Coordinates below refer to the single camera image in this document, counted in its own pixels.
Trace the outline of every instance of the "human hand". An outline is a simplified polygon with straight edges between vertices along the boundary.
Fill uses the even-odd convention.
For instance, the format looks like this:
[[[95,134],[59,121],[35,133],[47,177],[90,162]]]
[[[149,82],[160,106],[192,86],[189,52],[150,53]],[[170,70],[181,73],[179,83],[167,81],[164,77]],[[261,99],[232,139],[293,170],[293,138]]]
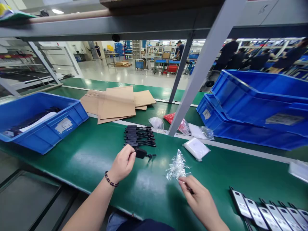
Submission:
[[[110,171],[108,171],[108,178],[110,181],[117,184],[127,177],[133,169],[135,158],[136,152],[132,146],[127,144],[122,148],[113,161]]]
[[[194,214],[209,231],[228,231],[220,218],[210,192],[192,175],[180,177],[179,184]]]

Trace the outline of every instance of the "red plastic bag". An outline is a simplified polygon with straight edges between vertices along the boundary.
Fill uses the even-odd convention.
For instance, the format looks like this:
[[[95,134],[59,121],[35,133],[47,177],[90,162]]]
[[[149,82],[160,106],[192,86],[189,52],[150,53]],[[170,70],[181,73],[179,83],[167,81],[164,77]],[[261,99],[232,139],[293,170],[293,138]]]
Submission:
[[[174,118],[174,115],[175,115],[175,113],[167,114],[167,115],[164,115],[164,118],[165,118],[166,121],[169,122],[169,124],[171,124],[172,120]],[[182,122],[181,122],[178,130],[185,135],[190,135],[190,129],[189,129],[188,123],[186,122],[185,119],[182,119]]]

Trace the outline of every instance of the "ceiling light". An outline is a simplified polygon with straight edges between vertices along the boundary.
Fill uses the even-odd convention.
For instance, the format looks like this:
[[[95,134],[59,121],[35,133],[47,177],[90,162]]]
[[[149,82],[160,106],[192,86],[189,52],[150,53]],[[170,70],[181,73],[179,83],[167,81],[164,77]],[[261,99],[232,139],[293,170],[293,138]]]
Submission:
[[[62,14],[64,12],[60,11],[60,10],[56,10],[56,9],[52,9],[52,12],[53,13],[56,13],[56,14]]]

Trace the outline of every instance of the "person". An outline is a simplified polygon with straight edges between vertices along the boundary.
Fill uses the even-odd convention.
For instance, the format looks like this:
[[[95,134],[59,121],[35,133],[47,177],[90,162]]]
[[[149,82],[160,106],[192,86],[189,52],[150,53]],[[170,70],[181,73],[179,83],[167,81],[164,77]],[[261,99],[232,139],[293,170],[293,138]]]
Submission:
[[[176,58],[181,58],[182,54],[183,54],[183,50],[184,50],[184,45],[182,44],[182,41],[179,40],[176,45],[179,47],[177,54],[176,54]]]
[[[97,43],[95,43],[95,49],[96,49],[96,52],[97,52],[99,58],[102,60],[102,55],[100,54],[100,47],[97,45]]]
[[[250,65],[250,70],[258,71],[262,68],[264,68],[265,63],[270,59],[270,55],[272,53],[270,52],[270,49],[265,49],[261,55],[253,57],[248,65]]]
[[[236,54],[231,57],[226,69],[239,69],[242,66],[242,61],[245,58],[245,48],[240,48]]]
[[[231,42],[227,43],[222,47],[222,49],[220,50],[221,55],[217,59],[216,65],[213,68],[214,71],[221,71],[227,66],[229,59],[238,49],[238,42],[236,40],[237,38],[233,38]]]
[[[295,61],[305,53],[308,46],[308,37],[304,38],[296,47],[284,54],[272,67],[269,68],[270,73],[279,73],[284,68],[291,66]]]
[[[91,195],[65,224],[62,231],[99,231],[115,190],[113,185],[119,183],[129,175],[133,169],[135,158],[136,152],[134,148],[126,145],[116,156],[111,169],[105,173],[105,177],[103,177]],[[219,216],[210,192],[195,177],[191,175],[188,177],[180,177],[179,184],[188,205],[208,231],[229,231],[229,228]],[[187,186],[192,189],[194,194],[190,193]],[[172,227],[152,219],[135,222],[128,220],[120,222],[117,226],[113,224],[112,229],[110,229],[109,224],[113,220],[111,216],[109,217],[107,230],[174,231]]]

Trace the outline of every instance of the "label on crate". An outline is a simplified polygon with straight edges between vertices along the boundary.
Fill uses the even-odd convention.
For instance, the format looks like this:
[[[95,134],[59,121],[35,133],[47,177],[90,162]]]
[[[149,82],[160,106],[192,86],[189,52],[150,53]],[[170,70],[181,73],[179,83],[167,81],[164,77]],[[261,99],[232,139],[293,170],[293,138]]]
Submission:
[[[60,123],[57,124],[56,130],[59,134],[62,134],[65,130],[72,127],[73,124],[68,118],[64,118]]]
[[[209,112],[208,109],[205,109],[205,111],[203,112],[203,115],[205,119],[209,119],[211,117],[211,113]]]
[[[284,124],[284,125],[291,126],[291,125],[301,122],[304,119],[305,118],[302,116],[277,113],[267,118],[265,120],[265,123],[266,124]]]

